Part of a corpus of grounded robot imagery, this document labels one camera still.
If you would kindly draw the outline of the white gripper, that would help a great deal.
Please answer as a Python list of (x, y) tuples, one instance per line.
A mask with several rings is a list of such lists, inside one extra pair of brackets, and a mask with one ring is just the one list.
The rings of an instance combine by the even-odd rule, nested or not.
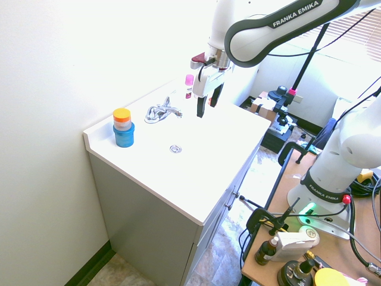
[(232, 74), (233, 66), (228, 67), (225, 70), (220, 70), (214, 66), (204, 67), (201, 70), (201, 77), (198, 79), (196, 76), (193, 84), (193, 94), (198, 96), (196, 115), (202, 118), (205, 112), (205, 105), (207, 102), (207, 95), (213, 92), (210, 100), (210, 106), (215, 107), (218, 103), (219, 96), (223, 89), (223, 83)]

